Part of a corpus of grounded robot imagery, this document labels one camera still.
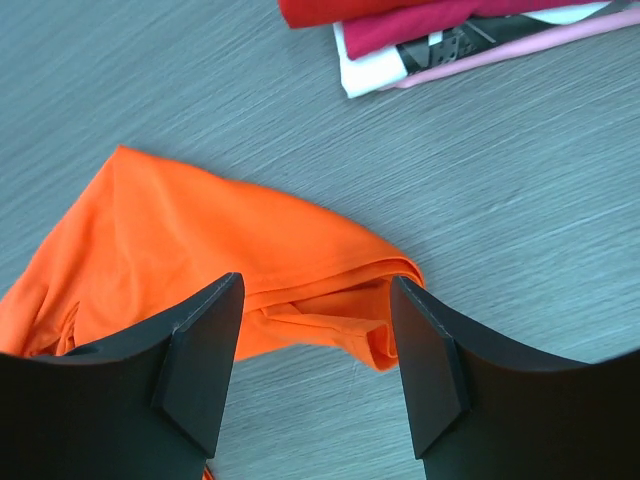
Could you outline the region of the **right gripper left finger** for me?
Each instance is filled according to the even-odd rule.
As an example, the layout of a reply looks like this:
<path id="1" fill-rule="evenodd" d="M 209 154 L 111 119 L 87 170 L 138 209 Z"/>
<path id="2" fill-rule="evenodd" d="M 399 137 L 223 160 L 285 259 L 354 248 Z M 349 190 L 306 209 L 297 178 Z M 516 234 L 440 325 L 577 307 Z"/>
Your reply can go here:
<path id="1" fill-rule="evenodd" d="M 216 452 L 242 320 L 230 273 L 62 356 L 1 358 L 5 479 L 199 479 Z"/>

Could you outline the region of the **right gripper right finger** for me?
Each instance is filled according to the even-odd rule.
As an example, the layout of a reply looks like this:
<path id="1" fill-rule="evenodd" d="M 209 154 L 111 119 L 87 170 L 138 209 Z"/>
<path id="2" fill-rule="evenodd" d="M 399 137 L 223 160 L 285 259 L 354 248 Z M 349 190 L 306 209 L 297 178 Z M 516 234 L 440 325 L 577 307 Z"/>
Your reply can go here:
<path id="1" fill-rule="evenodd" d="M 430 479 L 635 479 L 639 354 L 550 354 L 405 277 L 392 323 L 415 456 Z"/>

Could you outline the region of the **orange t shirt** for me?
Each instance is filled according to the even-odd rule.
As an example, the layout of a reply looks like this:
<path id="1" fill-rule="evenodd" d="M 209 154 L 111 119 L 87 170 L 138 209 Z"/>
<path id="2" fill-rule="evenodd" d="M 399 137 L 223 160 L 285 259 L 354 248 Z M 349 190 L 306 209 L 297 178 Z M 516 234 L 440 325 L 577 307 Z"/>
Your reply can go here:
<path id="1" fill-rule="evenodd" d="M 246 300 L 235 357 L 295 344 L 397 363 L 392 279 L 419 267 L 366 228 L 294 196 L 121 146 L 1 301 L 1 349 L 62 355 L 229 272 Z"/>

